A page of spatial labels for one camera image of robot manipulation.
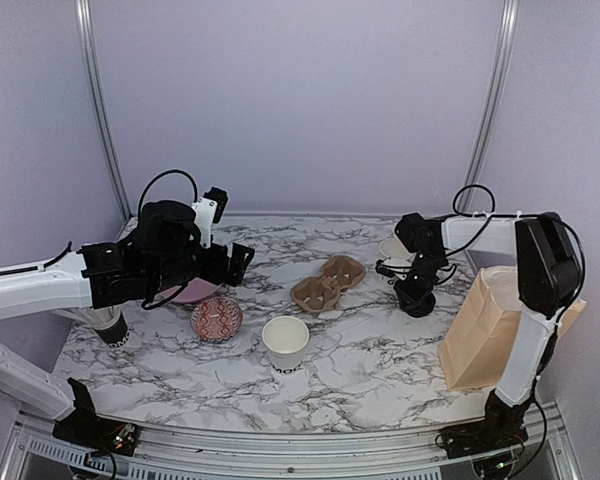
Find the black cup lid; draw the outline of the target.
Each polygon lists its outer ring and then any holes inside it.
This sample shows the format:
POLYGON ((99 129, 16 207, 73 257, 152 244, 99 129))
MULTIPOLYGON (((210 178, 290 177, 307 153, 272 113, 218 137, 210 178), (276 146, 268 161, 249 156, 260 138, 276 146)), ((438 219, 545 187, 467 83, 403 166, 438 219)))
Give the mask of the black cup lid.
POLYGON ((413 318, 422 318, 429 315, 436 306, 436 299, 433 295, 424 298, 420 303, 401 302, 401 309, 413 318))

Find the white paper cup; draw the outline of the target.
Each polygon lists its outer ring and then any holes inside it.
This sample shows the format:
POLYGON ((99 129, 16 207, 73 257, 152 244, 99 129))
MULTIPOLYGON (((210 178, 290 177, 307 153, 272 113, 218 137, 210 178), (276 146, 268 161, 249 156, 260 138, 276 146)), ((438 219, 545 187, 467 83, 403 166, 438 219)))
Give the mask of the white paper cup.
POLYGON ((262 341, 275 372, 295 373, 302 365, 310 340, 307 324, 293 316, 279 316, 263 327, 262 341))
MULTIPOLYGON (((380 259, 385 259, 389 257, 402 258, 405 260, 409 260, 412 264, 414 258, 414 254, 409 252, 401 243, 401 241, 397 238, 388 238, 383 240, 379 245, 379 250, 381 254, 380 259)), ((395 282, 398 281, 398 279, 386 279, 389 285, 394 285, 395 282)))

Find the brown cardboard cup carrier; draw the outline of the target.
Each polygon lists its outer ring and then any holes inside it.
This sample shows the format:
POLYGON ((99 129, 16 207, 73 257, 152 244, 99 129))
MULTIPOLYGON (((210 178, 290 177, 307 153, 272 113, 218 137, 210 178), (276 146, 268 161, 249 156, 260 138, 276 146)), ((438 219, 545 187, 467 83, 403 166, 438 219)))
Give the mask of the brown cardboard cup carrier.
POLYGON ((343 293, 356 287, 366 276, 365 267, 346 255, 332 256, 320 267, 318 276, 301 280, 290 291, 302 310, 317 315, 334 310, 343 293))

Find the brown paper bag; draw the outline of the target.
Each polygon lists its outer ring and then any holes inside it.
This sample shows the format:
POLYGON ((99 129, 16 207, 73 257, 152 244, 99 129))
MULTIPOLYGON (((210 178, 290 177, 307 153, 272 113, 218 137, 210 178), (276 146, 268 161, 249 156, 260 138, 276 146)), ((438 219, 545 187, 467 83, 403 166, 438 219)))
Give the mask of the brown paper bag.
POLYGON ((504 379, 505 394, 522 398, 542 356, 536 344, 553 330, 526 320, 522 344, 515 346, 522 310, 515 267, 479 271, 439 348, 450 390, 494 386, 504 379))

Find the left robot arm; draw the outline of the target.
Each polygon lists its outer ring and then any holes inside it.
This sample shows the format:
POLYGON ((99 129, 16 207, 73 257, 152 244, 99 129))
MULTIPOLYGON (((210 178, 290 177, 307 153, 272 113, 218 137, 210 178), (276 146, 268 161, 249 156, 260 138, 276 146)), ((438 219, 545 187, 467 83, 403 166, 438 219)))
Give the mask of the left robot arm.
MULTIPOLYGON (((215 285, 242 282, 255 251, 214 243, 211 233, 224 211, 206 197, 192 205, 161 200, 144 205, 136 227, 113 243, 65 249, 45 262, 0 270, 0 321, 59 310, 103 310, 138 301, 160 307, 156 296, 179 294, 195 278, 215 285)), ((59 379, 0 342, 0 391, 55 421, 86 445, 105 438, 106 423, 93 413, 84 385, 59 379)))

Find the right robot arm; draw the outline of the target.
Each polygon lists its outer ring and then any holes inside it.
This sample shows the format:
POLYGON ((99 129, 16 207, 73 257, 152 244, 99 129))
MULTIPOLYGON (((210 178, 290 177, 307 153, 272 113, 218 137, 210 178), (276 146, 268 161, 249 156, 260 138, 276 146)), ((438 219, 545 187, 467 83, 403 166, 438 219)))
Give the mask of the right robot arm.
POLYGON ((487 398, 484 419, 468 432, 482 446, 495 448, 521 427, 540 375, 553 356, 562 317, 582 290, 586 263, 581 242, 555 212, 454 210, 429 219, 411 213, 401 218, 395 234, 413 253, 411 264, 376 270, 393 278, 400 308, 415 318, 433 310, 437 273, 450 256, 474 249, 511 255, 517 261, 522 308, 513 348, 487 398))

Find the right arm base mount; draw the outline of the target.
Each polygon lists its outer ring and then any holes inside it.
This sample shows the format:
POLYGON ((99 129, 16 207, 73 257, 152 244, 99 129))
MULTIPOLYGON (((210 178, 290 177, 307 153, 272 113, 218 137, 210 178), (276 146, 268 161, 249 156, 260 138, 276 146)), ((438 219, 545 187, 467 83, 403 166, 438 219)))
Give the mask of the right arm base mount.
POLYGON ((435 444, 446 452, 448 459, 457 459, 516 445, 524 446, 527 440, 528 434, 522 425, 491 435, 483 429, 482 421, 476 421, 442 428, 435 437, 435 444))

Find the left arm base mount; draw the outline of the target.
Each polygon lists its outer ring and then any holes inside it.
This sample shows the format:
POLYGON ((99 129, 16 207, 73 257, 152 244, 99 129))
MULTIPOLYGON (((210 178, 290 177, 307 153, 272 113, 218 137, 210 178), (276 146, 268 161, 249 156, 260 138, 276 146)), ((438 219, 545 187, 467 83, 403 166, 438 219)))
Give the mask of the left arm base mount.
POLYGON ((54 438, 97 451, 132 457, 140 427, 134 423, 101 417, 76 417, 54 423, 54 438))

